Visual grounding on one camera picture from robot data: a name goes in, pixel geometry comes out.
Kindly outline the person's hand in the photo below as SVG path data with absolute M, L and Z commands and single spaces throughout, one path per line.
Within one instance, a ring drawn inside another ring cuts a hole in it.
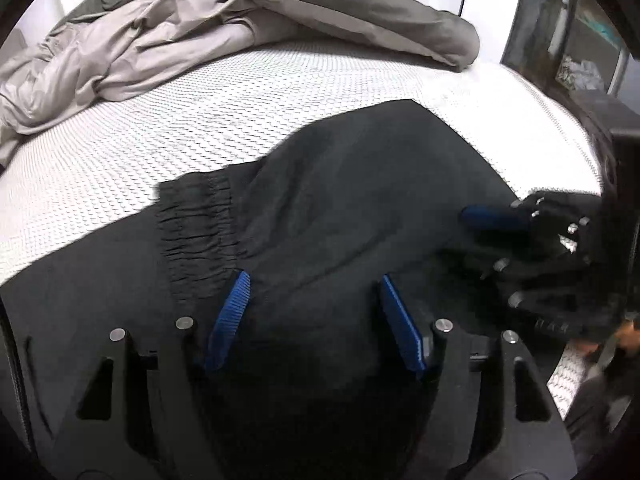
M 574 339 L 570 344 L 582 356 L 604 356 L 606 349 L 608 352 L 622 349 L 628 356 L 635 356 L 639 352 L 639 313 L 626 314 L 624 322 L 607 342 Z

